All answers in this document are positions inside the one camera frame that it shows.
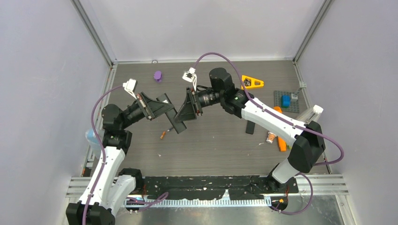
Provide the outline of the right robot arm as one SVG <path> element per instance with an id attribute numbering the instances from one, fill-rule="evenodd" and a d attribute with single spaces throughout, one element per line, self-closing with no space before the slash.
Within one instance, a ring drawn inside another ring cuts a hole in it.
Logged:
<path id="1" fill-rule="evenodd" d="M 268 187 L 273 192 L 281 192 L 287 181 L 296 174 L 311 171 L 325 150 L 321 126 L 317 122 L 306 124 L 263 104 L 252 94 L 236 88 L 231 74 L 224 68 L 212 69 L 209 78 L 211 87 L 204 87 L 197 85 L 194 68 L 184 72 L 182 79 L 192 83 L 193 88 L 187 88 L 187 96 L 176 121 L 195 120 L 203 113 L 204 107 L 220 104 L 227 113 L 253 122 L 281 137 L 291 151 L 269 174 Z"/>

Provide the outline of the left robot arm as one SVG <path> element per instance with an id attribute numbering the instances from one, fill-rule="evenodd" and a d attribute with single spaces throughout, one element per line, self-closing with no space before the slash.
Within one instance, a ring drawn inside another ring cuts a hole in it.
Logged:
<path id="1" fill-rule="evenodd" d="M 127 196 L 139 194 L 144 188 L 139 169 L 127 169 L 126 173 L 116 174 L 132 140 L 127 127 L 144 118 L 152 120 L 163 114 L 170 115 L 174 109 L 167 94 L 151 99 L 143 92 L 125 110 L 115 104 L 102 109 L 104 135 L 99 140 L 99 162 L 77 203 L 69 203 L 66 208 L 70 225 L 115 224 L 116 214 Z"/>

